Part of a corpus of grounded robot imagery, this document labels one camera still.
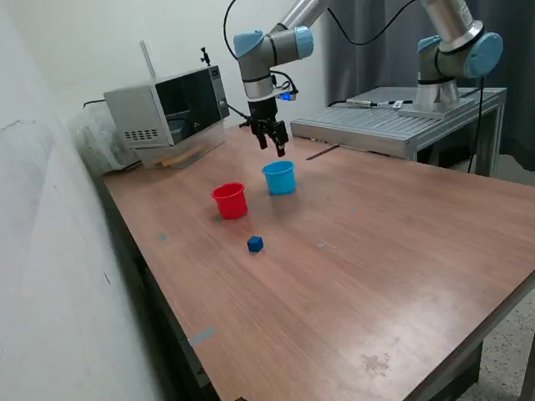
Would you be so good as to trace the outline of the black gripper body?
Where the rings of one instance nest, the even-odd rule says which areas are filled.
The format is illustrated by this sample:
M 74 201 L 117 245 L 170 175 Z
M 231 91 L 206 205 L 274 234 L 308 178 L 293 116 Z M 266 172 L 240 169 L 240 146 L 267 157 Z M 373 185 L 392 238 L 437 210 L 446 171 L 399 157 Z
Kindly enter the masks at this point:
M 248 100 L 247 105 L 250 111 L 249 122 L 253 121 L 277 121 L 277 102 L 275 97 L 262 100 Z

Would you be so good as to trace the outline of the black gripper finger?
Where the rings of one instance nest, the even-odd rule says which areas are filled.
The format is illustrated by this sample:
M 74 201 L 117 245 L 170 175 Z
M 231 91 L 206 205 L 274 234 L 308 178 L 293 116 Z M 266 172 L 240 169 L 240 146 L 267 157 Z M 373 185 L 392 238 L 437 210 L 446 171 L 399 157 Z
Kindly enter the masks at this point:
M 261 120 L 251 119 L 249 121 L 252 133 L 257 138 L 261 150 L 265 150 L 268 147 L 267 140 L 265 138 L 264 125 Z
M 279 158 L 286 155 L 285 145 L 288 142 L 288 132 L 283 121 L 273 121 L 268 129 L 268 136 L 275 144 Z

